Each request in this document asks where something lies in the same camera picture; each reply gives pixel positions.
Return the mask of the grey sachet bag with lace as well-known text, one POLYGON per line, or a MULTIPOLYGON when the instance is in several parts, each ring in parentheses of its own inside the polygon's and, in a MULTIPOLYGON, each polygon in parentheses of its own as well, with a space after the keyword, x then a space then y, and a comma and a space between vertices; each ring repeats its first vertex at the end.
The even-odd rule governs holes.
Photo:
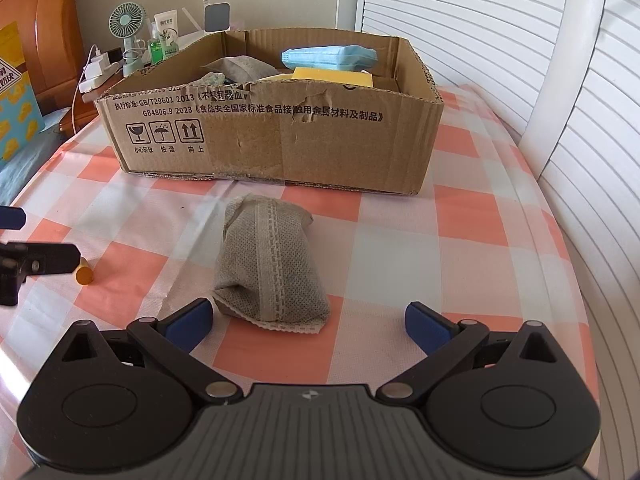
POLYGON ((263 330, 320 333, 331 309, 306 237, 311 223, 309 211, 272 197, 228 203, 212 290, 218 309, 263 330))

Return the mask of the yellow green sponge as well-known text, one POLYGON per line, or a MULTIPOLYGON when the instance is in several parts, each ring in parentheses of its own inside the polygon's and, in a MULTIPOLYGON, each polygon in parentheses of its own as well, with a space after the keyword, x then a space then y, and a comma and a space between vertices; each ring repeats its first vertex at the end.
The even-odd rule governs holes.
POLYGON ((346 84, 353 87, 373 87, 373 77, 366 72, 350 72, 349 70, 327 70, 326 68, 296 67, 292 73, 296 80, 315 80, 346 84))

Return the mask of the blue face mask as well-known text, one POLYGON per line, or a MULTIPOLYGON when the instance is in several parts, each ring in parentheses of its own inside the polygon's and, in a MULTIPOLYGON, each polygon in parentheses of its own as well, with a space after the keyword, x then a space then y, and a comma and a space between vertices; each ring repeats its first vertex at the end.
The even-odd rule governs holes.
POLYGON ((359 72, 378 64, 374 49, 350 44, 349 46, 322 46, 288 49, 281 54, 282 64, 294 70, 297 67, 320 70, 346 70, 359 72))

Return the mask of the blue patterned sachet pouch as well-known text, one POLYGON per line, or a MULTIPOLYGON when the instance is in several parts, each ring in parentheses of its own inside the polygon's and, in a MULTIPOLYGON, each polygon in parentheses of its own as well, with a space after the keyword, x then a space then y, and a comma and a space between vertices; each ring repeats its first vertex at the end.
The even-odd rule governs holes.
POLYGON ((197 80, 194 80, 193 84, 202 87, 222 87, 236 84, 236 81, 221 72, 207 72, 197 80))

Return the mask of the small orange cylinder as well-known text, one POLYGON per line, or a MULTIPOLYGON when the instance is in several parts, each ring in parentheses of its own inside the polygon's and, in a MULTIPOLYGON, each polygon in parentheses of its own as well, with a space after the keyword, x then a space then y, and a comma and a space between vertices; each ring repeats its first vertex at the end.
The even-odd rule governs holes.
POLYGON ((84 257, 79 260, 78 267, 74 271, 74 279, 81 286, 89 285, 94 280, 92 267, 84 257))

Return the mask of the yellow snack bag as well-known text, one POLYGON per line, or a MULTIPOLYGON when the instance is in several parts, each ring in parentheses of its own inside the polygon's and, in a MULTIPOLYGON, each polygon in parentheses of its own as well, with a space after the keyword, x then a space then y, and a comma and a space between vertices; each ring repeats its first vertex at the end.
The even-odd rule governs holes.
POLYGON ((17 22, 0 34, 0 162, 6 166, 42 131, 44 121, 32 81, 17 22))

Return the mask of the orange white checkered tablecloth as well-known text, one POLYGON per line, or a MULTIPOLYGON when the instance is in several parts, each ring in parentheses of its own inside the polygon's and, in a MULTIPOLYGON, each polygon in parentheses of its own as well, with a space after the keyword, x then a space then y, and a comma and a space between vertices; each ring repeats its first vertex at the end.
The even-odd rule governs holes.
POLYGON ((587 315, 558 224, 522 154, 473 92, 446 89, 430 166, 415 196, 257 182, 179 181, 123 172, 100 122, 68 140, 21 192, 21 231, 2 240, 76 245, 89 285, 69 275, 27 281, 1 312, 1 474, 30 460, 15 412, 68 326, 123 328, 163 318, 213 288, 224 211, 247 194, 311 214, 307 236, 331 315, 315 335, 273 333, 217 315, 198 359, 254 382, 377 387, 422 358, 404 329, 421 301, 492 330, 544 322, 590 389, 587 315))

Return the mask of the wooden nightstand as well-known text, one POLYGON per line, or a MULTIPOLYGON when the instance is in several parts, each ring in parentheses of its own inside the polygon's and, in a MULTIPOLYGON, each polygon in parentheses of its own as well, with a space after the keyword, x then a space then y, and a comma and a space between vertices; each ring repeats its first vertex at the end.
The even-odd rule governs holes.
POLYGON ((118 73, 108 78, 102 86, 99 86, 90 92, 78 94, 73 107, 66 112, 65 116, 58 124, 60 126, 61 133, 64 134, 66 138, 70 138, 88 125, 89 122, 92 122, 93 119, 98 116, 98 111, 94 106, 94 101, 102 96, 106 90, 111 89, 114 84, 117 84, 121 80, 122 74, 118 73))

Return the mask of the white power strip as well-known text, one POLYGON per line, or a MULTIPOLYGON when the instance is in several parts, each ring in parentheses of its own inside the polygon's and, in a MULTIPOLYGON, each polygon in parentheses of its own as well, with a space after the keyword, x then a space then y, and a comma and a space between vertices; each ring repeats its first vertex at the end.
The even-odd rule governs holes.
POLYGON ((122 49, 100 50, 94 46, 78 84, 82 94, 89 93, 105 84, 111 76, 122 70, 122 49))

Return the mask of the green bottle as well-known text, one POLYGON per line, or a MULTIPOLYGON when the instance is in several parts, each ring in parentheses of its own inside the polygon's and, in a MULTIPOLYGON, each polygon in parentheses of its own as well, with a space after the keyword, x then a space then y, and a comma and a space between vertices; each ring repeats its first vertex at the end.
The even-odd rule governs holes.
POLYGON ((153 65, 162 62, 164 59, 164 52, 162 47, 162 40, 160 37, 152 37, 146 43, 148 46, 150 61, 153 65))

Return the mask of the wooden headboard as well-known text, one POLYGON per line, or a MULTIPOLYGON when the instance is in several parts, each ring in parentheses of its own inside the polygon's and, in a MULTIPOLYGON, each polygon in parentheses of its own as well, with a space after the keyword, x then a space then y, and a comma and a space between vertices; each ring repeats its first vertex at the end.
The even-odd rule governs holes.
POLYGON ((75 0, 1 0, 1 24, 15 22, 32 88, 44 114, 72 104, 84 62, 75 0))

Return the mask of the green desk fan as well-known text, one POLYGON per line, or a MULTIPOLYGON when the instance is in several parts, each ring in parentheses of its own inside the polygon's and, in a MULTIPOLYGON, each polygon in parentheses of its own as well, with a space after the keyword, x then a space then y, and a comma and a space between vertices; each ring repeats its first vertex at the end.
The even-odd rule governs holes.
POLYGON ((111 34, 122 40, 122 76, 129 77, 143 67, 144 42, 138 38, 145 21, 145 10, 139 3, 126 1, 112 11, 108 18, 111 34))

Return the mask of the brown cardboard box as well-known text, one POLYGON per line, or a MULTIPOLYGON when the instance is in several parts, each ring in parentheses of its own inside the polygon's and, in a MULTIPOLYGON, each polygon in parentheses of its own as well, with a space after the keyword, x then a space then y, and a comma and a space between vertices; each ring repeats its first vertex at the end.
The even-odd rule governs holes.
POLYGON ((122 169, 413 195, 444 102, 407 40, 328 28, 215 32, 122 79, 96 101, 122 169), (311 79, 202 84, 241 55, 272 67, 294 48, 375 50, 369 87, 311 79))

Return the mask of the phone on white stand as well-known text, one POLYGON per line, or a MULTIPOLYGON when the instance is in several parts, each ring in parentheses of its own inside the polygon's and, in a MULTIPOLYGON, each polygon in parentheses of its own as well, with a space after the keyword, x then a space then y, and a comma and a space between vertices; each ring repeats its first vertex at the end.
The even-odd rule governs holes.
POLYGON ((203 0, 204 32, 226 32, 231 29, 231 6, 228 2, 203 0))

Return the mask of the white louvered wardrobe door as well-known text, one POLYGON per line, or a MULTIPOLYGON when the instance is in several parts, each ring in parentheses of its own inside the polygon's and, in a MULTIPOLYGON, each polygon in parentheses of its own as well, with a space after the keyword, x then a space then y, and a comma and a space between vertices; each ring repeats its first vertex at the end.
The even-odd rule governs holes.
POLYGON ((639 470, 639 0, 357 0, 518 144, 558 219, 591 327, 598 474, 639 470))

